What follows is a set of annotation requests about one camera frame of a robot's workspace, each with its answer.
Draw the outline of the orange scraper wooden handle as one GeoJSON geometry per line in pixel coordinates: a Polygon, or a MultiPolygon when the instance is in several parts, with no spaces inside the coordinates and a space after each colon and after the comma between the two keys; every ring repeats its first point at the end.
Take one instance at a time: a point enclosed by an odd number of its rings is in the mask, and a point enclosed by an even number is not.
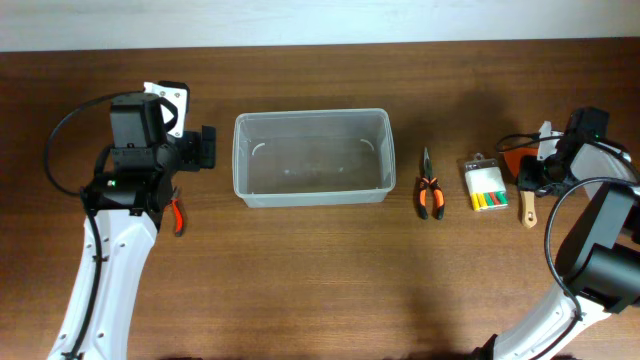
{"type": "Polygon", "coordinates": [[[527,184],[525,171],[521,169],[522,161],[537,160],[538,150],[532,147],[524,147],[511,151],[504,151],[503,157],[507,168],[515,178],[517,190],[520,195],[520,217],[524,227],[530,229],[537,224],[535,211],[535,194],[531,186],[527,184]]]}

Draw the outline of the clear box coloured tubes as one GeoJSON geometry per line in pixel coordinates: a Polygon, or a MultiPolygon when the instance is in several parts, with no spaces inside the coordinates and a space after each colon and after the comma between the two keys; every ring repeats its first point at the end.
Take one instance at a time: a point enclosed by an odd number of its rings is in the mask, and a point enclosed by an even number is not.
{"type": "Polygon", "coordinates": [[[464,164],[464,177],[476,212],[505,208],[509,204],[498,161],[476,153],[464,164]]]}

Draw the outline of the orange black long-nose pliers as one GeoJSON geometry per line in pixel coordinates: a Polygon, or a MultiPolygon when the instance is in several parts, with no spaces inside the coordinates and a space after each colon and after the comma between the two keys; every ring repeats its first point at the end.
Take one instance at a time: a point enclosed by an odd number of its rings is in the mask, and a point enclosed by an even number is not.
{"type": "Polygon", "coordinates": [[[426,220],[427,214],[427,193],[433,195],[433,215],[437,220],[442,220],[445,210],[445,199],[438,179],[433,175],[432,161],[428,148],[425,147],[422,156],[421,177],[418,186],[417,209],[419,216],[426,220]]]}

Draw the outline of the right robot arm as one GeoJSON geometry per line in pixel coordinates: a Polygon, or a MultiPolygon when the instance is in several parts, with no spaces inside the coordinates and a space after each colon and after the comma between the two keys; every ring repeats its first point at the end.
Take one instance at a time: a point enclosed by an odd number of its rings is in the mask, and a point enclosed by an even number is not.
{"type": "Polygon", "coordinates": [[[638,306],[639,253],[617,239],[639,240],[639,172],[628,150],[608,139],[608,123],[608,112],[583,107],[562,131],[544,123],[519,145],[498,141],[525,226],[537,221],[534,198],[556,198],[543,240],[554,283],[525,318],[471,358],[555,359],[588,327],[638,306]]]}

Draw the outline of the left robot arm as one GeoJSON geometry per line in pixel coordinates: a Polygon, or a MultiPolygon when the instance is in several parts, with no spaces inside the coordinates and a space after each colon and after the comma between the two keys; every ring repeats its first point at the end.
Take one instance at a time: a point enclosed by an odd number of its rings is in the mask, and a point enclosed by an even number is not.
{"type": "Polygon", "coordinates": [[[189,91],[180,84],[102,98],[113,141],[93,178],[75,191],[85,213],[82,257],[52,359],[123,359],[136,295],[178,172],[215,166],[216,131],[187,131],[189,91]]]}

